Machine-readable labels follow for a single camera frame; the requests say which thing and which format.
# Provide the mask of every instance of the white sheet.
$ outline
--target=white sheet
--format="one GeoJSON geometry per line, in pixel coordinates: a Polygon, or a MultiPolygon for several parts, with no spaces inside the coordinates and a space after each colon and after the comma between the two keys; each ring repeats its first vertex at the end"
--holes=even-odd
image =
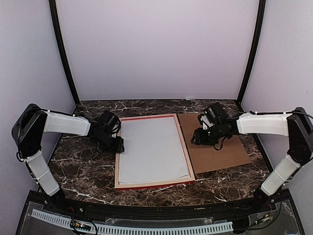
{"type": "Polygon", "coordinates": [[[124,120],[121,137],[120,184],[189,178],[174,117],[124,120]]]}

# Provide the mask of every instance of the brown cardboard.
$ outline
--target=brown cardboard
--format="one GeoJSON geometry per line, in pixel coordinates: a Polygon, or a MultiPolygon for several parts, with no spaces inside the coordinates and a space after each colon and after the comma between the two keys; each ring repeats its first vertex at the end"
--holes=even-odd
{"type": "Polygon", "coordinates": [[[194,131],[201,127],[197,119],[198,115],[178,114],[192,167],[196,174],[251,163],[238,136],[233,136],[229,140],[225,139],[220,151],[216,151],[213,146],[192,144],[194,131]]]}

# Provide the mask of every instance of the red border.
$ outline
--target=red border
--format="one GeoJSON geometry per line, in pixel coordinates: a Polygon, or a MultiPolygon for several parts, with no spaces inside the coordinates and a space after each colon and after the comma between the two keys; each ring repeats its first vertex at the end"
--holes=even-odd
{"type": "Polygon", "coordinates": [[[134,121],[134,120],[141,120],[141,119],[153,119],[153,118],[169,118],[169,117],[174,117],[174,115],[166,115],[166,116],[161,116],[161,117],[135,117],[135,118],[127,118],[127,119],[123,119],[121,118],[121,121],[134,121]]]}
{"type": "Polygon", "coordinates": [[[165,188],[165,187],[174,186],[174,185],[186,185],[186,184],[192,184],[192,183],[194,183],[194,182],[195,182],[195,180],[193,180],[193,181],[187,181],[187,182],[182,182],[182,183],[168,184],[168,185],[155,185],[155,186],[149,186],[149,187],[115,188],[115,190],[116,190],[116,191],[123,191],[123,190],[136,190],[136,189],[165,188]]]}

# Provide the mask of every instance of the slotted metal strip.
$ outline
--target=slotted metal strip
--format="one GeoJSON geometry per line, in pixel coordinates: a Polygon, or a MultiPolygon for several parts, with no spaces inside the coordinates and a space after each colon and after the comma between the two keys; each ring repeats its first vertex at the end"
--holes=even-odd
{"type": "MultiPolygon", "coordinates": [[[[33,209],[32,217],[40,219],[56,226],[70,229],[70,218],[63,217],[55,214],[51,214],[45,211],[33,209]]],[[[95,234],[95,228],[92,224],[89,224],[92,229],[90,234],[95,234]]],[[[95,223],[98,228],[99,235],[211,235],[220,234],[233,231],[232,222],[225,222],[220,224],[203,225],[195,227],[183,227],[183,228],[128,228],[128,227],[116,227],[95,223]]]]}

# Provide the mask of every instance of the black marble tabletop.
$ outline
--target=black marble tabletop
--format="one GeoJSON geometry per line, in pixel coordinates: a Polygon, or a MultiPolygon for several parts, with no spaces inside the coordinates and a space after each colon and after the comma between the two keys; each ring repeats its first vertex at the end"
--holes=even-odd
{"type": "MultiPolygon", "coordinates": [[[[108,109],[121,117],[202,112],[215,100],[120,100],[81,102],[75,114],[90,118],[108,109]]],[[[234,101],[219,101],[231,115],[234,101]]],[[[123,206],[190,206],[233,201],[253,196],[268,176],[266,163],[251,135],[240,139],[252,163],[196,174],[192,184],[165,188],[116,191],[115,154],[99,153],[86,137],[63,135],[49,163],[66,197],[87,202],[123,206]]]]}

